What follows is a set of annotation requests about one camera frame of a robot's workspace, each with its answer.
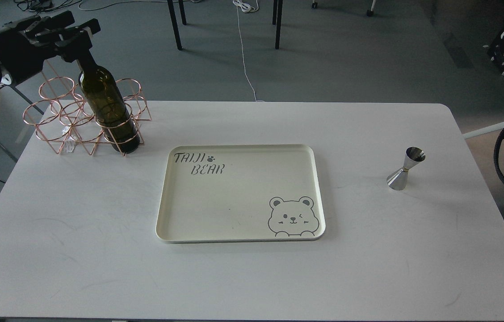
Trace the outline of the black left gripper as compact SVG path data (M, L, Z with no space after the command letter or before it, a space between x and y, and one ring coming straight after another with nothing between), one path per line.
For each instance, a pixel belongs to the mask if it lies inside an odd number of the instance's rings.
M71 11L53 17L34 16L11 21L0 29L0 68L18 85L42 71L44 61L56 55L68 63L92 59L91 37L101 30L99 21L91 19L74 24ZM37 38L44 30L44 40Z

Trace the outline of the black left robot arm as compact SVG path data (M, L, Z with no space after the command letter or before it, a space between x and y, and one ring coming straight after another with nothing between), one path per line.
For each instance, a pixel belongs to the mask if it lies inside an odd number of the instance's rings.
M56 56L67 62L92 47L90 35L101 30L97 19L75 25L70 11L56 16L31 16L11 21L0 29L0 85L13 86L43 70L44 62Z

